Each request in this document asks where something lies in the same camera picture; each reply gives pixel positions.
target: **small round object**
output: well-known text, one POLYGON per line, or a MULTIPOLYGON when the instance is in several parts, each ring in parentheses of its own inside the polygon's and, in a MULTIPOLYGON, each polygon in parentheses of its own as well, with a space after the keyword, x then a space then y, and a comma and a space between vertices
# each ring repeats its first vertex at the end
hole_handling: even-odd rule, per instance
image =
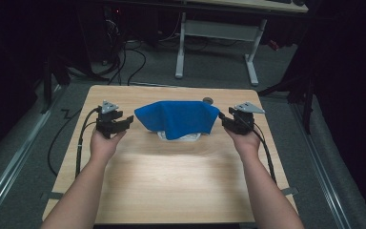
POLYGON ((203 98, 203 102, 208 103, 210 105, 212 105, 214 103, 213 99, 210 97, 203 98))

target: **hand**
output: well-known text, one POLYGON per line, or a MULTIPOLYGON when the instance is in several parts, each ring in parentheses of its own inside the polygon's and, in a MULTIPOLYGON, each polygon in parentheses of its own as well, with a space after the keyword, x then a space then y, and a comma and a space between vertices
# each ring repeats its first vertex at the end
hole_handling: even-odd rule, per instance
POLYGON ((237 135, 226 128, 225 131, 233 139, 234 147, 236 148, 242 160, 248 156, 258 158, 260 139, 254 132, 250 132, 247 135, 237 135))
POLYGON ((99 160, 107 164, 115 153, 118 142, 126 134, 120 132, 110 139, 105 138, 99 131, 91 134, 91 160, 99 160))

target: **gray carpet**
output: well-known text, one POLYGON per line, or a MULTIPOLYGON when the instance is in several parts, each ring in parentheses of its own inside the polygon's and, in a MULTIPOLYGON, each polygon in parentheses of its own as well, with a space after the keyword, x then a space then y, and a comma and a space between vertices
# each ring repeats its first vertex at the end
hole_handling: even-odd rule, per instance
MULTIPOLYGON (((165 46, 172 44, 173 42, 164 43, 165 46)), ((136 45, 137 43, 129 44, 130 48, 136 45)), ((238 54, 246 45, 233 44, 229 52, 222 52, 222 46, 217 43, 208 44, 201 52, 187 50, 183 79, 174 78, 176 47, 160 46, 154 49, 142 45, 137 50, 146 55, 147 63, 134 76, 132 84, 144 82, 182 87, 260 91, 279 82, 296 50, 296 47, 290 47, 274 52, 269 47, 261 46, 254 60, 260 85, 254 88, 250 85, 243 57, 238 54)), ((188 49, 203 48, 202 44, 189 46, 188 49)), ((122 84, 127 83, 128 76, 141 66, 142 61, 143 57, 139 53, 127 51, 126 65, 121 74, 122 84)), ((103 69, 100 65, 93 65, 93 67, 96 71, 103 69)), ((51 191, 55 180, 47 163, 51 141, 61 126, 68 121, 67 117, 81 108, 88 89, 93 84, 98 83, 86 78, 74 78, 55 106, 51 108, 49 120, 35 139, 29 158, 0 206, 0 228, 38 228, 41 224, 41 217, 47 203, 45 194, 51 191), (68 116, 65 116, 66 112, 63 110, 68 110, 68 116)), ((284 93, 274 93, 262 97, 261 101, 290 185, 299 190, 295 195, 299 214, 306 228, 337 228, 330 206, 316 178, 308 146, 302 130, 297 125, 298 120, 283 95, 284 93)), ((312 137, 319 152, 322 153, 325 168, 339 193, 351 227, 366 228, 364 201, 338 155, 316 102, 314 106, 312 137)), ((25 139, 25 135, 28 134, 28 129, 33 123, 32 114, 35 114, 39 108, 41 105, 37 102, 30 114, 26 114, 25 118, 19 122, 20 126, 14 128, 13 133, 0 145, 0 175, 22 140, 25 139)), ((77 117, 69 122, 52 147, 51 164, 56 171, 68 148, 76 120, 77 117)), ((242 224, 241 227, 253 228, 253 225, 242 224)))

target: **blue cloth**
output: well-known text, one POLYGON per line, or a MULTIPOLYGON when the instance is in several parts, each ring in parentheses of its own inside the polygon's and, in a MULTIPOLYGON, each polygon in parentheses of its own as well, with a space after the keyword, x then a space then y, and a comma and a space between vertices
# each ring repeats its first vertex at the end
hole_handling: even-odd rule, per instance
POLYGON ((138 108, 135 116, 150 131, 165 131, 168 140, 210 134, 219 110, 202 101, 159 101, 138 108))

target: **desk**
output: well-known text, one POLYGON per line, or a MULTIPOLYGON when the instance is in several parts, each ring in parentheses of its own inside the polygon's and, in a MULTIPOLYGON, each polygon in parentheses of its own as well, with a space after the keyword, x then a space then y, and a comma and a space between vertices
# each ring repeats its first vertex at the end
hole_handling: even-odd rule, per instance
MULTIPOLYGON (((90 110, 104 99, 119 106, 124 119, 141 106, 159 100, 202 100, 211 97, 224 114, 243 101, 261 107, 250 90, 93 86, 79 116, 70 146, 52 189, 65 193, 74 181, 77 139, 90 110)), ((287 188, 275 143, 264 114, 255 114, 271 152, 277 184, 287 188)), ((81 167, 89 159, 91 128, 84 135, 81 167)), ((267 167, 261 147, 259 154, 267 167)), ((135 119, 109 162, 96 223, 222 223, 254 221, 242 163, 217 119, 210 135, 196 142, 160 140, 135 119)), ((295 207, 292 196, 289 201, 295 207)), ((57 200, 50 199, 43 219, 57 200)))
MULTIPOLYGON (((307 12, 308 9, 303 6, 296 6, 294 3, 284 4, 265 0, 186 0, 191 3, 207 3, 214 5, 253 8, 259 10, 281 10, 287 12, 307 12)), ((254 70, 254 56, 257 47, 263 35, 267 20, 262 19, 259 26, 243 26, 225 23, 215 23, 208 21, 186 20, 186 13, 183 12, 180 26, 180 45, 176 62, 176 78, 183 77, 184 69, 184 41, 186 35, 204 36, 212 38, 232 39, 252 42, 249 54, 245 54, 245 62, 248 68, 248 74, 253 86, 258 85, 257 75, 254 70)))

